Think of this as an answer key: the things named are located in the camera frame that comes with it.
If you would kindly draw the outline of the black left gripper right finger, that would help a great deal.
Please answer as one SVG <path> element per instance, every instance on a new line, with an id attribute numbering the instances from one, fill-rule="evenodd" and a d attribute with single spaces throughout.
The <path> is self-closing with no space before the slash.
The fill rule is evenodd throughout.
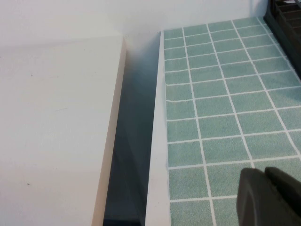
<path id="1" fill-rule="evenodd" d="M 276 187 L 284 201 L 294 210 L 301 210 L 301 182 L 276 167 L 266 167 L 265 175 Z"/>

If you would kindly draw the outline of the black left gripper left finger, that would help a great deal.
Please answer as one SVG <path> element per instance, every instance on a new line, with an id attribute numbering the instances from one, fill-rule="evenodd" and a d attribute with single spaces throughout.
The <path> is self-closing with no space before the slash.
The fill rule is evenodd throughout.
<path id="1" fill-rule="evenodd" d="M 240 226 L 301 224 L 301 211 L 294 211 L 259 169 L 241 170 L 236 208 Z"/>

